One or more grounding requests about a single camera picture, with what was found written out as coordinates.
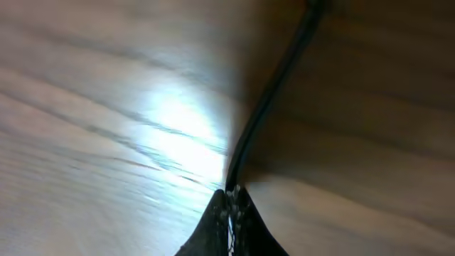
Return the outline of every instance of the black pointed object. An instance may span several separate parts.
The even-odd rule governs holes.
[[[308,10],[235,147],[227,172],[226,192],[217,190],[213,194],[199,224],[176,256],[288,255],[268,231],[246,188],[240,187],[240,170],[278,89],[286,82],[316,32],[323,1],[307,1]]]

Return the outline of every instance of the black wire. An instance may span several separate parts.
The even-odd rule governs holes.
[[[245,163],[254,135],[267,116],[278,89],[287,81],[300,55],[310,43],[311,38],[318,28],[323,14],[324,0],[307,1],[307,4],[308,11],[305,11],[289,47],[264,89],[259,102],[243,130],[242,136],[240,136],[237,142],[229,169],[227,170],[226,191],[233,191],[235,185],[238,184],[240,169]]]

